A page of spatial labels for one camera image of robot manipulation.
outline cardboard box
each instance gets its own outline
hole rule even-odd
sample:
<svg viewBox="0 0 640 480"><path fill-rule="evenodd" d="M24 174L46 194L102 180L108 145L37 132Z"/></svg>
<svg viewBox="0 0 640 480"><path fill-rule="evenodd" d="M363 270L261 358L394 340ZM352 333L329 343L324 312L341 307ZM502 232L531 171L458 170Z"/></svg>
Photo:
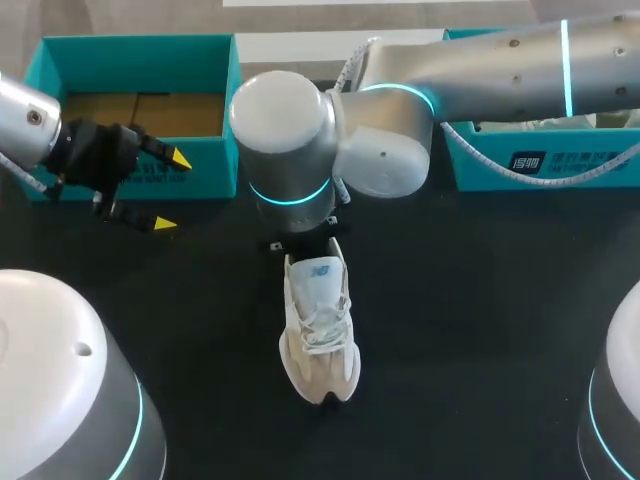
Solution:
<svg viewBox="0 0 640 480"><path fill-rule="evenodd" d="M141 154L121 199L235 196L238 151L227 112L242 78L233 35L45 37L24 81L57 98L63 119L140 125L178 147L193 167L177 173ZM53 182L42 168L35 176ZM91 197L82 187L66 187L62 195Z"/></svg>
<svg viewBox="0 0 640 480"><path fill-rule="evenodd" d="M445 40L491 33L496 29L449 30ZM638 143L638 129L594 128L528 132L480 132L471 122L451 125L467 142L512 171L538 178L564 178L592 170ZM531 190L544 187L506 178L482 165L446 136L458 189ZM575 188L638 187L640 162L628 161Z"/></svg>

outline teal box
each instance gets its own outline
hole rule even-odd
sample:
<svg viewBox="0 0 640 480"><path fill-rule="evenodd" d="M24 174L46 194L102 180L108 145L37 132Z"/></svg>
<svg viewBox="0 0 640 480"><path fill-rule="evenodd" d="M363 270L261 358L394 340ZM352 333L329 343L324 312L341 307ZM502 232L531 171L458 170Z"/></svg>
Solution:
<svg viewBox="0 0 640 480"><path fill-rule="evenodd" d="M238 150L229 126L229 104L242 83L233 35L45 37L29 66L25 84L57 98L68 94L224 94L222 135L171 137L193 170L158 171L159 162L140 156L140 171L119 190L124 200L199 200L235 196ZM38 167L47 185L53 176ZM33 200L45 197L25 187ZM89 200L92 192L66 187L63 200Z"/></svg>
<svg viewBox="0 0 640 480"><path fill-rule="evenodd" d="M449 30L445 40L491 33L499 29ZM591 129L531 132L478 132L470 122L452 127L479 152L505 168L538 178L574 176L602 165L640 142L640 129ZM461 191L531 190L536 187L508 179L482 165L448 135L447 145ZM640 161L622 164L575 187L640 186Z"/></svg>

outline silver robotic arm segment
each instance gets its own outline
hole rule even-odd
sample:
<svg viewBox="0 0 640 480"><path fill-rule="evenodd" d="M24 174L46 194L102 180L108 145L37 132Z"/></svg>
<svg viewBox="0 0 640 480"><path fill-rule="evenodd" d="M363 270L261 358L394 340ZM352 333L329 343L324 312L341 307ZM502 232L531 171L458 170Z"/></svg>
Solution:
<svg viewBox="0 0 640 480"><path fill-rule="evenodd" d="M236 93L230 110L258 208L279 233L313 230L334 208L338 131L330 98L301 75L268 72Z"/></svg>
<svg viewBox="0 0 640 480"><path fill-rule="evenodd" d="M640 12L429 45L374 43L354 88L410 86L436 121L515 122L640 107Z"/></svg>
<svg viewBox="0 0 640 480"><path fill-rule="evenodd" d="M417 191L429 172L434 124L424 101L401 89L330 94L342 139L334 175L372 197Z"/></svg>
<svg viewBox="0 0 640 480"><path fill-rule="evenodd" d="M54 98L0 72L0 153L32 170L53 149L62 121Z"/></svg>

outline gray floor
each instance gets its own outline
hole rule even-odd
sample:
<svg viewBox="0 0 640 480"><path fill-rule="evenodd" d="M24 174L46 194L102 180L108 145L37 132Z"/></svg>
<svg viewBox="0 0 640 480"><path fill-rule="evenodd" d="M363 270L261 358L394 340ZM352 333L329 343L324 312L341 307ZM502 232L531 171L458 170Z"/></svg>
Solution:
<svg viewBox="0 0 640 480"><path fill-rule="evenodd" d="M387 30L533 21L526 1L223 8L222 0L0 0L0 71L22 75L43 35ZM341 64L253 63L244 66L244 74L287 68L314 79L333 78Z"/></svg>

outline black mat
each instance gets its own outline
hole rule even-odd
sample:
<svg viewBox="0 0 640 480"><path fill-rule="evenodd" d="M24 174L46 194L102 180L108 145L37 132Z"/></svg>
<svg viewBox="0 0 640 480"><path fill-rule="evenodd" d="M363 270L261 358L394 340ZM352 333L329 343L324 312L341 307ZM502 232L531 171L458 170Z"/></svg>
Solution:
<svg viewBox="0 0 640 480"><path fill-rule="evenodd" d="M282 259L256 250L244 185L158 205L183 229L150 238L32 208L5 178L0 268L92 302L164 419L170 479L581 479L578 412L640 279L640 195L458 194L441 134L434 163L419 194L344 214L363 374L335 411L286 379Z"/></svg>

